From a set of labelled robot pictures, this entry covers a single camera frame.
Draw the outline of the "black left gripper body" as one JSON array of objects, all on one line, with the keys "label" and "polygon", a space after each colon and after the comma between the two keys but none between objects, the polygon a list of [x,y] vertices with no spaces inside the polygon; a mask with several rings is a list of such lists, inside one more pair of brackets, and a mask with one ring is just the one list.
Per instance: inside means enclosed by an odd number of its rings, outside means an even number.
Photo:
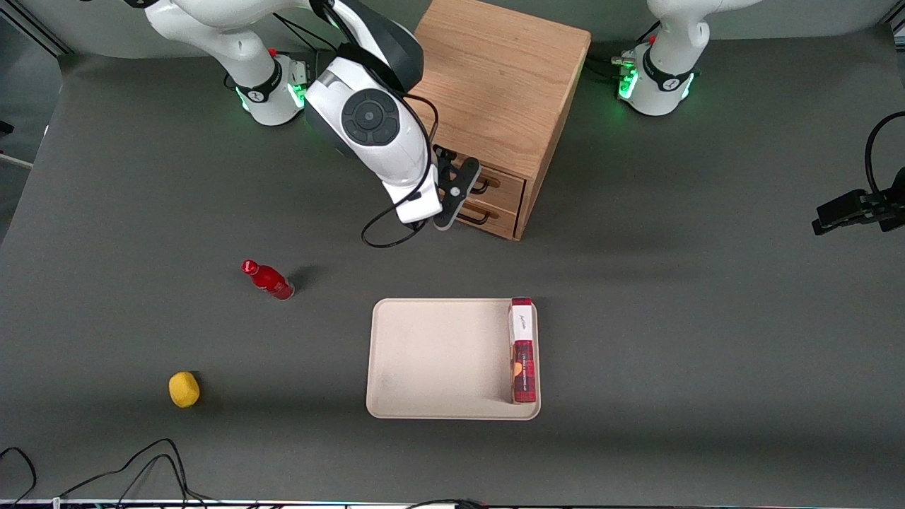
[{"label": "black left gripper body", "polygon": [[864,197],[869,206],[868,223],[878,223],[882,232],[904,226],[904,168],[896,173],[891,187]]}]

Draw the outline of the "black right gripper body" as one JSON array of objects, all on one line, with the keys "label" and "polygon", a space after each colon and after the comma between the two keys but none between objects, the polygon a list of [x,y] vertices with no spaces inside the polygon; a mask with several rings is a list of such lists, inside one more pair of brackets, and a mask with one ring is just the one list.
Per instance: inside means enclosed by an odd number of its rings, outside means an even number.
[{"label": "black right gripper body", "polygon": [[459,199],[465,193],[465,184],[462,183],[460,170],[455,165],[458,154],[440,145],[433,145],[433,155],[438,170],[436,187],[440,205],[448,206],[450,200]]}]

